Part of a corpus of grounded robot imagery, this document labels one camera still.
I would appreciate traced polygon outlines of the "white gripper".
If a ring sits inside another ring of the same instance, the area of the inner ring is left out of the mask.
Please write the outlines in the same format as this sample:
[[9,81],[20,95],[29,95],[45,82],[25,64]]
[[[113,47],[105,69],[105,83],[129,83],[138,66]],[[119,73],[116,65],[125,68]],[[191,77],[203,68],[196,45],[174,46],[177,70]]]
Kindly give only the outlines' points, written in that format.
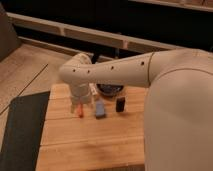
[[88,84],[81,84],[78,86],[70,85],[70,92],[71,92],[71,106],[70,112],[74,113],[75,111],[75,104],[86,104],[89,103],[88,106],[90,108],[94,108],[93,102],[91,102],[91,91]]

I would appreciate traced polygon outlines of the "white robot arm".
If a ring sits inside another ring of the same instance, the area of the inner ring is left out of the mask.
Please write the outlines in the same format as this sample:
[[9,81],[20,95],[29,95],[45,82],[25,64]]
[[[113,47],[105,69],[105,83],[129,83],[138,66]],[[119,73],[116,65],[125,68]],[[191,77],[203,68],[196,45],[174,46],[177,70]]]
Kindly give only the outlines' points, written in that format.
[[76,100],[82,84],[146,87],[146,171],[213,171],[213,53],[176,49],[91,64],[83,53],[59,70]]

